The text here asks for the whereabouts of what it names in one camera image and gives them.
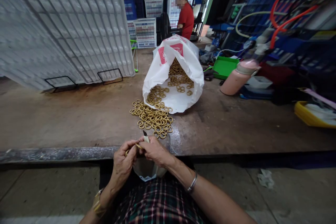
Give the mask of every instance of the concrete floor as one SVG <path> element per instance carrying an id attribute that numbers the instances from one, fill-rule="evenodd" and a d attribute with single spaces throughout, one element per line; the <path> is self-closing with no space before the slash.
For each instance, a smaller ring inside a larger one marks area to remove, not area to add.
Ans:
<path id="1" fill-rule="evenodd" d="M 258 169 L 199 164 L 198 172 L 228 193 L 258 223 L 336 223 L 336 168 L 271 169 L 274 189 Z M 99 168 L 0 172 L 0 223 L 78 223 L 98 190 Z"/>

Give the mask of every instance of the silver bangle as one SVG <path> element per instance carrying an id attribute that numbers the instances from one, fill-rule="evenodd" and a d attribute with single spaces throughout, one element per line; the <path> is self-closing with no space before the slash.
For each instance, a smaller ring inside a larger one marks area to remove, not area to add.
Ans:
<path id="1" fill-rule="evenodd" d="M 197 171 L 196 170 L 194 170 L 195 171 L 195 178 L 194 178 L 194 180 L 192 181 L 192 183 L 191 183 L 191 185 L 189 186 L 189 188 L 187 189 L 187 192 L 188 193 L 191 193 L 193 190 L 194 190 L 194 187 L 195 187 L 195 184 L 196 184 L 196 180 L 197 180 Z"/>

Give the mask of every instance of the table surface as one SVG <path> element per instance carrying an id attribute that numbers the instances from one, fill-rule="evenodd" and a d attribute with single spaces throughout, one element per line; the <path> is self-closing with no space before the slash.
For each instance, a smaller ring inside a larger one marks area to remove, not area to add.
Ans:
<path id="1" fill-rule="evenodd" d="M 138 51 L 139 73 L 123 82 L 82 85 L 74 91 L 40 93 L 11 80 L 0 81 L 0 163 L 111 158 L 138 139 L 132 102 L 142 100 L 151 49 Z M 199 101 L 172 117 L 173 132 L 162 143 L 175 155 L 284 153 L 336 150 L 336 131 L 312 128 L 293 105 L 244 100 L 205 82 Z"/>

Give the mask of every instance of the red shirt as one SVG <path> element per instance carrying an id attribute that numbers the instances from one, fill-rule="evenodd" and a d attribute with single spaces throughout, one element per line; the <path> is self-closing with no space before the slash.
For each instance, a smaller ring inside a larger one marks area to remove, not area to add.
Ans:
<path id="1" fill-rule="evenodd" d="M 182 37 L 189 39 L 194 28 L 194 12 L 192 7 L 187 2 L 180 12 L 180 17 L 178 18 L 178 25 L 182 24 Z"/>

